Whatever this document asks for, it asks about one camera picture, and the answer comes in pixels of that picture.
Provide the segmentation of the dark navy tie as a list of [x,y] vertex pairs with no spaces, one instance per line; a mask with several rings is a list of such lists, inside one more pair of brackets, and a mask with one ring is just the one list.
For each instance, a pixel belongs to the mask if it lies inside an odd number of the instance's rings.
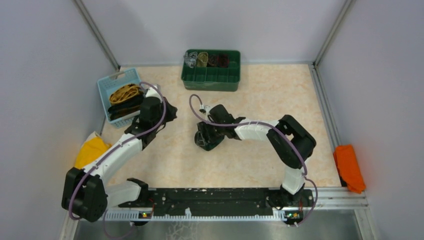
[[136,95],[122,103],[109,107],[107,110],[109,119],[113,121],[138,111],[144,98],[143,95]]

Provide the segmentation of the yellow patterned tie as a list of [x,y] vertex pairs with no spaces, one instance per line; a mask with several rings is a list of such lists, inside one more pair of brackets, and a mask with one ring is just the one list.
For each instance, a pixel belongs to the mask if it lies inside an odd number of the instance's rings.
[[117,89],[109,96],[109,102],[112,106],[121,104],[135,96],[142,95],[144,91],[138,84],[130,83]]

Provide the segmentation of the green compartment organizer box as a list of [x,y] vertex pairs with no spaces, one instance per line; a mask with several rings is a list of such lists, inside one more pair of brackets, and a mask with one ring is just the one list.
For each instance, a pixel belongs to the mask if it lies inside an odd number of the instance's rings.
[[192,91],[235,92],[241,81],[241,53],[230,49],[188,49],[186,52],[228,54],[229,67],[190,68],[183,61],[180,79],[185,89]]

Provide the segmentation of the light blue plastic basket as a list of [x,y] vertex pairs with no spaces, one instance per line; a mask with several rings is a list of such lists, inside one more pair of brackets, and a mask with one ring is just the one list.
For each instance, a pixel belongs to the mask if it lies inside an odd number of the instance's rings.
[[140,113],[140,110],[134,111],[122,117],[112,120],[111,114],[108,112],[108,109],[112,106],[110,103],[109,97],[120,87],[123,87],[128,84],[139,85],[141,78],[136,70],[136,68],[128,68],[120,72],[116,72],[112,75],[103,77],[97,81],[98,92],[100,95],[103,112],[105,114],[106,121],[115,128],[122,128],[131,124],[133,118]]

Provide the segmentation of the green plaid tie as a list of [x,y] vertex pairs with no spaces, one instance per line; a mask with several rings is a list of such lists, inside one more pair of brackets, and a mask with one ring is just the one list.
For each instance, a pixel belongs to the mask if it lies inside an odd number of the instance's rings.
[[223,135],[216,135],[214,133],[206,133],[197,131],[194,135],[194,143],[205,151],[211,151],[216,148],[225,137]]

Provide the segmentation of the brown rolled tie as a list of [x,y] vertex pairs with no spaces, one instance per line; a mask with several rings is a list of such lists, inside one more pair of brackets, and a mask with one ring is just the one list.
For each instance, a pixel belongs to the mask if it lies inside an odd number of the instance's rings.
[[217,68],[219,66],[219,55],[210,54],[208,56],[207,67]]

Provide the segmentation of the yellow cloth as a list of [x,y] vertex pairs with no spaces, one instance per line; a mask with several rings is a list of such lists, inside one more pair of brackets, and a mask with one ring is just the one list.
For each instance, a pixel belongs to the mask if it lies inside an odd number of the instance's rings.
[[98,159],[111,146],[96,131],[92,132],[82,144],[76,156],[74,167],[82,169],[84,166]]

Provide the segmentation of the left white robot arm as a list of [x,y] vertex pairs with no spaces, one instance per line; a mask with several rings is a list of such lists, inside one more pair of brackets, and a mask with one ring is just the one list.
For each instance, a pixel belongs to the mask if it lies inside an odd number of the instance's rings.
[[148,96],[140,113],[121,138],[99,158],[81,169],[71,168],[65,175],[61,206],[72,220],[97,221],[112,206],[113,193],[106,185],[132,157],[156,138],[160,127],[177,117],[178,109],[165,97]]

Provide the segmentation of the red black rolled tie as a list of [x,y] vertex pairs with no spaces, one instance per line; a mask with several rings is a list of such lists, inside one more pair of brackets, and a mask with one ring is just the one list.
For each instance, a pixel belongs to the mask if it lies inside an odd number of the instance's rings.
[[219,54],[218,58],[218,67],[219,68],[228,68],[230,65],[230,59],[228,54]]

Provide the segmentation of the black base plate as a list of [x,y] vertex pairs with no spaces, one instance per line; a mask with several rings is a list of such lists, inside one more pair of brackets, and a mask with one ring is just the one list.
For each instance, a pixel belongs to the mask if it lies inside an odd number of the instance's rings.
[[268,217],[274,211],[311,207],[313,192],[302,189],[295,195],[282,188],[156,188],[142,190],[138,199],[120,208],[147,208],[155,217]]

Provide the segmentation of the olive rolled tie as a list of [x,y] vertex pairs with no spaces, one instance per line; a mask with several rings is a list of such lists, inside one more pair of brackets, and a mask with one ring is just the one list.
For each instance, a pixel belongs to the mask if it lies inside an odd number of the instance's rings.
[[208,65],[209,54],[206,51],[199,52],[197,54],[196,66],[199,68],[205,68]]

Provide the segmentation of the silver rolled tie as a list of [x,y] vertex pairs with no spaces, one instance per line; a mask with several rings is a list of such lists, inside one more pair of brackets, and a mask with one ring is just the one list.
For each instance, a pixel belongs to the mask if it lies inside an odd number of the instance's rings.
[[189,68],[194,68],[197,65],[198,53],[196,51],[186,52],[183,56],[184,64]]

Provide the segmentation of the orange cloth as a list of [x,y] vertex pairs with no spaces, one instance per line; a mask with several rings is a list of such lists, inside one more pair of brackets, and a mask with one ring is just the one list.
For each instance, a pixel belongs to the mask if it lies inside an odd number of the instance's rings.
[[366,185],[353,146],[351,144],[337,146],[333,158],[337,172],[346,183],[347,189],[361,194],[366,189]]

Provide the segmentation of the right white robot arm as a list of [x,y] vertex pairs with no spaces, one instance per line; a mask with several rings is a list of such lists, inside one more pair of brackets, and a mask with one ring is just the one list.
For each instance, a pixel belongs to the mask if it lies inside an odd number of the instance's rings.
[[285,164],[281,183],[283,203],[295,206],[301,200],[300,190],[307,175],[306,160],[312,155],[317,142],[293,116],[286,114],[279,120],[268,121],[233,117],[222,104],[204,106],[200,112],[205,119],[197,123],[194,135],[198,147],[211,151],[225,138],[270,143]]

